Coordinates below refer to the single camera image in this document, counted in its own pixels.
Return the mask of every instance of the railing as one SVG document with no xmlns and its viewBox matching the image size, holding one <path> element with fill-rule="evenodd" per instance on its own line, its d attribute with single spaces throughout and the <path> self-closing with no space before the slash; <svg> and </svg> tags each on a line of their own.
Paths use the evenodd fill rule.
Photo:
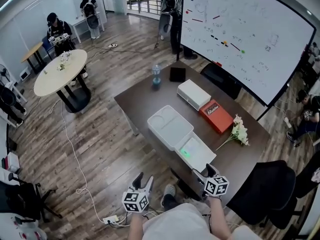
<svg viewBox="0 0 320 240">
<path fill-rule="evenodd" d="M 161 2 L 162 0 L 126 0 L 129 10 L 156 15 L 161 14 Z"/>
</svg>

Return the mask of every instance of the black cap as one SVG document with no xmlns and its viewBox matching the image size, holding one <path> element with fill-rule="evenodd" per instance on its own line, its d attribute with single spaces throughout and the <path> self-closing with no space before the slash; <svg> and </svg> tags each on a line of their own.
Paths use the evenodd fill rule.
<svg viewBox="0 0 320 240">
<path fill-rule="evenodd" d="M 46 17 L 46 21 L 50 23 L 54 23 L 56 21 L 57 15 L 54 12 L 51 12 L 48 17 Z"/>
<path fill-rule="evenodd" d="M 300 90 L 298 92 L 298 97 L 296 97 L 296 103 L 302 102 L 302 100 L 308 96 L 308 93 L 305 90 Z"/>
</svg>

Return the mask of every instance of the wooden floor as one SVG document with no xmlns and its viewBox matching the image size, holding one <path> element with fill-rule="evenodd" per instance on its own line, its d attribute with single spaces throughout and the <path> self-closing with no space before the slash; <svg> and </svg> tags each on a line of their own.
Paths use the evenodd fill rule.
<svg viewBox="0 0 320 240">
<path fill-rule="evenodd" d="M 159 201 L 165 185 L 176 181 L 166 163 L 144 137 L 141 134 L 132 135 L 114 100 L 114 96 L 149 76 L 153 63 L 166 66 L 175 61 L 170 42 L 160 40 L 158 48 L 154 49 L 158 31 L 158 22 L 155 20 L 111 13 L 107 16 L 108 23 L 100 39 L 92 42 L 86 35 L 82 38 L 86 40 L 77 45 L 77 48 L 88 52 L 89 76 L 85 82 L 92 91 L 92 99 L 83 113 L 70 114 L 63 107 L 69 138 L 101 219 L 125 214 L 121 204 L 122 194 L 138 173 L 144 172 L 146 177 L 153 174 L 155 177 L 150 202 L 156 210 L 160 209 Z M 111 43 L 118 44 L 115 52 L 106 50 Z M 182 61 L 198 72 L 208 63 L 202 58 L 193 61 L 182 58 Z M 126 239 L 128 228 L 113 229 L 99 222 L 90 195 L 86 191 L 76 193 L 76 189 L 85 187 L 85 181 L 66 137 L 61 103 L 56 104 L 53 113 L 49 114 L 59 97 L 56 94 L 42 98 L 35 96 L 35 79 L 36 76 L 32 75 L 20 85 L 25 89 L 28 99 L 28 115 L 21 127 L 10 128 L 9 136 L 18 143 L 19 177 L 27 182 L 41 183 L 43 193 L 48 189 L 56 189 L 56 193 L 47 201 L 53 210 L 62 214 L 63 219 L 50 218 L 51 222 L 42 223 L 41 228 L 51 240 Z M 298 75 L 291 80 L 290 86 L 281 97 L 283 102 L 278 101 L 276 105 L 280 109 L 290 109 L 286 115 L 293 118 L 299 106 L 289 99 L 295 100 L 295 93 L 302 86 Z M 264 110 L 244 90 L 237 101 L 255 118 Z M 260 161 L 282 159 L 298 173 L 311 158 L 314 148 L 308 135 L 304 136 L 299 147 L 291 145 L 285 135 L 287 127 L 283 122 L 284 114 L 273 107 L 260 120 L 271 135 Z M 308 199 L 302 198 L 298 206 L 308 203 Z M 226 209 L 225 212 L 229 222 L 244 224 L 232 211 Z M 280 240 L 286 232 L 275 228 L 270 222 L 264 229 L 250 227 L 264 240 Z"/>
</svg>

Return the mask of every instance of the red box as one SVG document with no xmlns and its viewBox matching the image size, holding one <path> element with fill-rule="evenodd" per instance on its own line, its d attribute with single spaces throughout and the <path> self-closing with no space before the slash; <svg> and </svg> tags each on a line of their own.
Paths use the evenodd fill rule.
<svg viewBox="0 0 320 240">
<path fill-rule="evenodd" d="M 220 134 L 223 134 L 234 123 L 231 115 L 214 99 L 200 108 L 199 112 Z"/>
</svg>

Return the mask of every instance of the water bottle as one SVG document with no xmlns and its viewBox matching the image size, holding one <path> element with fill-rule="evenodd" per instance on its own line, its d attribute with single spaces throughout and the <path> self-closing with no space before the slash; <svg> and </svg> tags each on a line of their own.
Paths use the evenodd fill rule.
<svg viewBox="0 0 320 240">
<path fill-rule="evenodd" d="M 154 85 L 159 85 L 161 83 L 161 78 L 159 77 L 160 71 L 161 66 L 158 63 L 154 64 L 152 67 L 152 74 L 155 76 L 152 80 Z"/>
</svg>

